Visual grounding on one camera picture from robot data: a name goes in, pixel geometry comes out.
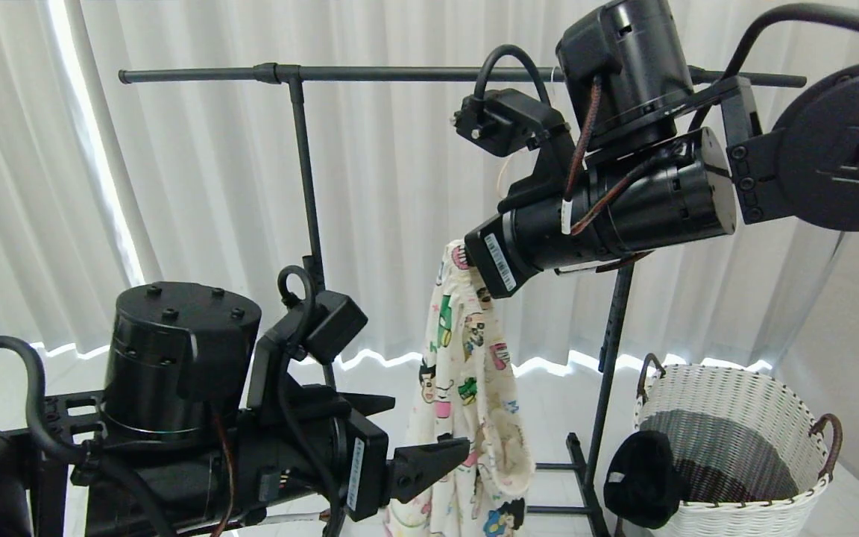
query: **brown basket handle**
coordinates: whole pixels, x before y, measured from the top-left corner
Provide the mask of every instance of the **brown basket handle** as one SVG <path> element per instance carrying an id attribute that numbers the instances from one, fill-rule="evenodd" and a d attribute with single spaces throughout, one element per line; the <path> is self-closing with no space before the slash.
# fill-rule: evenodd
<path id="1" fill-rule="evenodd" d="M 645 393 L 645 378 L 648 378 L 648 366 L 654 365 L 655 369 L 658 369 L 661 372 L 661 377 L 664 378 L 665 368 L 661 367 L 661 362 L 658 361 L 658 357 L 655 354 L 648 353 L 645 356 L 645 361 L 641 364 L 641 375 L 638 377 L 638 391 L 637 397 L 641 398 L 642 403 L 648 402 L 648 394 Z"/>
<path id="2" fill-rule="evenodd" d="M 814 436 L 824 432 L 824 427 L 828 422 L 831 422 L 831 427 L 834 429 L 833 439 L 831 440 L 831 451 L 828 452 L 828 459 L 824 462 L 824 469 L 818 473 L 818 478 L 825 475 L 831 476 L 834 479 L 834 466 L 837 465 L 837 457 L 841 454 L 841 444 L 844 443 L 844 429 L 841 428 L 841 421 L 836 415 L 824 414 L 818 421 L 811 425 L 809 436 Z"/>

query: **white tile floor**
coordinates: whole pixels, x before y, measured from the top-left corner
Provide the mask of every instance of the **white tile floor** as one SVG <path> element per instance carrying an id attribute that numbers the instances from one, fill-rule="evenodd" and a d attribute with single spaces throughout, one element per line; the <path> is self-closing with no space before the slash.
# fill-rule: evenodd
<path id="1" fill-rule="evenodd" d="M 344 371 L 338 382 L 347 391 L 383 393 L 398 398 L 395 411 L 379 415 L 374 420 L 391 435 L 392 446 L 399 445 L 406 428 L 406 411 L 412 400 L 412 383 L 415 364 L 385 369 L 374 363 L 363 362 L 358 368 Z M 301 381 L 315 381 L 307 370 L 298 375 Z M 630 369 L 617 371 L 613 397 L 608 414 L 606 435 L 601 449 L 600 468 L 606 468 L 611 453 L 631 430 L 635 382 L 638 372 Z M 532 452 L 539 462 L 568 462 L 564 439 L 575 431 L 587 449 L 594 419 L 593 408 L 599 387 L 599 375 L 583 369 L 568 377 L 553 377 L 544 371 L 525 374 L 518 380 L 519 401 L 524 425 L 532 442 Z M 838 467 L 836 480 L 821 497 L 801 537 L 859 537 L 859 482 L 846 469 Z M 559 504 L 577 506 L 582 500 L 573 474 L 566 472 L 538 472 L 529 493 L 531 504 Z M 280 506 L 276 512 L 306 512 L 324 509 L 320 497 L 306 497 Z M 323 523 L 292 523 L 280 526 L 253 527 L 239 530 L 235 537 L 284 537 L 319 535 Z M 530 515 L 525 530 L 528 535 L 546 537 L 583 537 L 591 531 L 584 517 Z M 344 536 L 386 537 L 380 517 L 372 517 L 360 524 L 345 527 Z M 641 537 L 645 533 L 630 533 Z"/>

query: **white curtain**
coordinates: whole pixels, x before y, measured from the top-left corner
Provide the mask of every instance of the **white curtain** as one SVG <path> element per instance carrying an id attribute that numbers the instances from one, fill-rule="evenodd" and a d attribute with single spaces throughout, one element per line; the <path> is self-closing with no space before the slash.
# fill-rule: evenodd
<path id="1" fill-rule="evenodd" d="M 113 297 L 142 279 L 225 286 L 257 300 L 271 322 L 282 312 L 277 271 L 308 254 L 285 87 L 125 86 L 119 69 L 265 61 L 468 66 L 504 42 L 551 66 L 562 31 L 600 2 L 48 6 L 56 4 L 67 13 L 61 30 L 75 50 L 64 70 L 44 4 L 0 2 L 0 332 L 99 345 Z M 688 62 L 723 68 L 744 28 L 774 4 L 673 1 Z M 790 23 L 764 32 L 746 70 L 814 82 L 855 62 L 856 35 Z M 69 72 L 81 78 L 78 91 L 65 82 Z M 418 351 L 443 245 L 494 213 L 500 160 L 449 125 L 470 91 L 468 84 L 306 85 L 327 284 L 354 297 L 370 319 L 349 357 L 362 348 L 386 357 Z M 562 85 L 550 92 L 575 125 Z M 764 126 L 798 94 L 757 88 Z M 83 128 L 76 113 L 93 128 Z M 709 125 L 722 135 L 716 116 Z M 507 178 L 524 177 L 531 166 L 532 155 L 519 154 Z M 635 272 L 624 353 L 777 359 L 838 240 L 784 220 L 657 252 Z M 515 356 L 564 362 L 572 347 L 596 356 L 613 278 L 546 274 L 529 282 L 502 305 Z"/>

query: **woven laundry basket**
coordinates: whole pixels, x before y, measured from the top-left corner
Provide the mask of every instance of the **woven laundry basket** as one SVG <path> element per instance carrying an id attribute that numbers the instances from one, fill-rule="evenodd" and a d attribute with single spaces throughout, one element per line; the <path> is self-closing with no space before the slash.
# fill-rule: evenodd
<path id="1" fill-rule="evenodd" d="M 658 369 L 646 375 L 649 365 Z M 831 448 L 824 442 L 833 427 Z M 686 500 L 655 537 L 794 537 L 833 477 L 843 441 L 835 415 L 766 374 L 645 357 L 635 430 L 668 435 Z"/>

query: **black hat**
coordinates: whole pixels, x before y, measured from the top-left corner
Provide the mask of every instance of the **black hat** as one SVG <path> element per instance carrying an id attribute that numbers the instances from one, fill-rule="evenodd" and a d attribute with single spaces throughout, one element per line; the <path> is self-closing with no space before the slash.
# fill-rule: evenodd
<path id="1" fill-rule="evenodd" d="M 611 512 L 651 530 L 678 512 L 688 485 L 673 465 L 668 436 L 638 431 L 611 459 L 605 479 L 605 505 Z"/>

